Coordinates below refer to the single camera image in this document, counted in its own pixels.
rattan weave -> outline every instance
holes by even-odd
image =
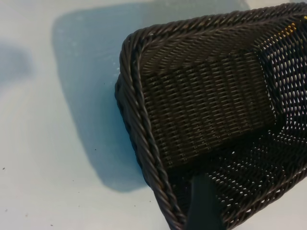
[[[130,34],[116,98],[145,180],[172,230],[190,181],[214,181],[227,229],[307,171],[307,6],[211,15]]]

basket rim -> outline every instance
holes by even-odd
[[[177,36],[199,36],[200,33],[208,32],[210,29],[218,30],[230,26],[280,20],[284,17],[304,17],[305,15],[307,15],[307,4],[304,2],[284,3],[279,6],[157,24],[137,30],[123,42],[119,57],[120,77],[124,81],[122,86],[126,100],[130,105],[133,105],[133,108],[136,108],[131,110],[134,120],[134,123],[131,124],[131,131],[135,132],[137,136],[138,155],[143,165],[142,170],[146,172],[146,179],[171,229],[183,230],[187,217],[178,206],[152,134],[151,122],[142,93],[140,74],[142,52],[155,41],[161,42]]]

woven texture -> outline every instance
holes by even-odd
[[[305,178],[307,6],[288,3],[129,35],[116,98],[145,180],[183,230],[191,178],[232,229]]]

white surface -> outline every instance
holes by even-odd
[[[154,23],[283,2],[0,0],[0,229],[167,230],[114,99],[122,41]],[[306,189],[237,229],[305,230]]]

dark brown wicker basket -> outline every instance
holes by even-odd
[[[154,25],[124,41],[116,98],[161,211],[184,229],[191,178],[227,229],[307,174],[307,6]]]

